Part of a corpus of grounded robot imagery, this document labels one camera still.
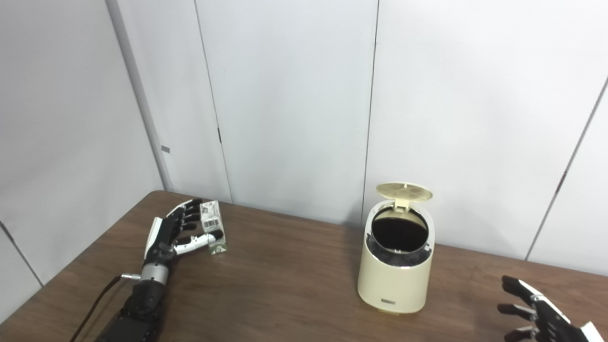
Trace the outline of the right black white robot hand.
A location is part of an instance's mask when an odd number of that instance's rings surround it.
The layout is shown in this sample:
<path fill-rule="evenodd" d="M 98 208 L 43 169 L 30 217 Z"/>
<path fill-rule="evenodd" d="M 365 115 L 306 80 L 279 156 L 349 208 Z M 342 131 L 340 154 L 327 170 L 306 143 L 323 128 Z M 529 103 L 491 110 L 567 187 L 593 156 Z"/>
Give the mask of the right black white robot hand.
<path fill-rule="evenodd" d="M 552 301 L 525 281 L 504 275 L 501 278 L 504 292 L 519 297 L 526 307 L 516 304 L 498 304 L 501 314 L 515 315 L 534 323 L 513 329 L 504 336 L 506 342 L 603 342 L 593 322 L 576 327 Z"/>

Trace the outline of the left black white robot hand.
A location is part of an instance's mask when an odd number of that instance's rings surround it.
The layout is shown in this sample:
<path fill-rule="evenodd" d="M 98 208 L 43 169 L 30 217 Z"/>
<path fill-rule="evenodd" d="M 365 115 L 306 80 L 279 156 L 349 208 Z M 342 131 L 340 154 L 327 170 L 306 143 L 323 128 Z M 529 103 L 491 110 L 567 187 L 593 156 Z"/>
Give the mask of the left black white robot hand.
<path fill-rule="evenodd" d="M 170 267 L 176 256 L 225 242 L 221 208 L 217 200 L 190 199 L 164 217 L 155 217 L 144 251 L 143 265 Z"/>

